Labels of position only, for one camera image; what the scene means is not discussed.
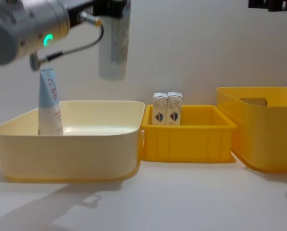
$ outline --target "plastic bin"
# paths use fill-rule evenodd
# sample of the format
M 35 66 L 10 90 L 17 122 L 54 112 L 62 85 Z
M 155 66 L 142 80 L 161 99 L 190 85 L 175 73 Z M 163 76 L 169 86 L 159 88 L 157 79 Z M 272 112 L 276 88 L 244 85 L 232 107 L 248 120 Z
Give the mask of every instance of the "plastic bin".
M 251 168 L 287 172 L 287 88 L 218 88 L 217 99 L 237 124 L 233 152 Z
M 236 125 L 211 105 L 184 105 L 180 126 L 151 124 L 146 107 L 142 160 L 155 162 L 231 163 L 231 138 Z
M 63 136 L 38 136 L 37 109 L 0 125 L 0 169 L 15 180 L 112 180 L 132 176 L 144 103 L 60 102 Z

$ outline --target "toothpaste tube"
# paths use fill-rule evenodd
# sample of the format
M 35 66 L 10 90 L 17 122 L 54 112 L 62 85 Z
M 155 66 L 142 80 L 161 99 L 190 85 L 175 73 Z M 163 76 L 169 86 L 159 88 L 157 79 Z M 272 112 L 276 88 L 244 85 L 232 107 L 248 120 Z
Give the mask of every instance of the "toothpaste tube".
M 180 125 L 183 95 L 177 92 L 168 93 L 167 125 Z
M 53 68 L 40 71 L 38 134 L 63 135 L 61 111 Z
M 153 97 L 153 125 L 166 125 L 168 95 L 165 93 L 154 93 Z

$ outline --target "cream plastic basin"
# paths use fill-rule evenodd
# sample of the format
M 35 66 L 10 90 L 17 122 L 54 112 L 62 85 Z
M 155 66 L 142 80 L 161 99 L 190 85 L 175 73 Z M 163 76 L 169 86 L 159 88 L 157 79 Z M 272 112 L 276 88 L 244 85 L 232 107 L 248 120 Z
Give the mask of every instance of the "cream plastic basin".
M 139 166 L 144 103 L 60 102 L 63 136 L 38 136 L 38 109 L 0 125 L 0 169 L 15 180 L 112 180 Z

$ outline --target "white wall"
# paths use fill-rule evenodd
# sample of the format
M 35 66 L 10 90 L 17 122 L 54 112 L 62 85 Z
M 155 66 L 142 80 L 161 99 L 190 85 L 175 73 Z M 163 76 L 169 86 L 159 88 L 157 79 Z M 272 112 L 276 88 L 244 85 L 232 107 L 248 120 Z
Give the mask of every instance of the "white wall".
M 114 83 L 99 78 L 95 47 L 53 63 L 60 100 L 151 103 L 153 92 L 174 90 L 185 103 L 216 103 L 219 86 L 287 86 L 287 12 L 247 5 L 247 0 L 132 0 L 126 78 Z M 80 26 L 43 54 L 97 35 Z M 37 107 L 38 81 L 27 58 L 0 68 L 0 123 Z

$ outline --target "metal connector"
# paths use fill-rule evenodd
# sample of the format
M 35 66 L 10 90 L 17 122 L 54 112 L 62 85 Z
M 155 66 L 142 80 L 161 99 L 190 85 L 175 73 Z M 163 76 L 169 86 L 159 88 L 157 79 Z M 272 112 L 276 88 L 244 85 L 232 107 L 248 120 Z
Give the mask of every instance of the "metal connector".
M 101 21 L 100 21 L 100 19 L 98 17 L 90 15 L 90 14 L 88 14 L 86 12 L 80 12 L 78 17 L 79 17 L 79 21 L 81 23 L 88 22 L 88 23 L 91 23 L 91 24 L 93 24 L 95 26 L 100 26 L 101 25 Z

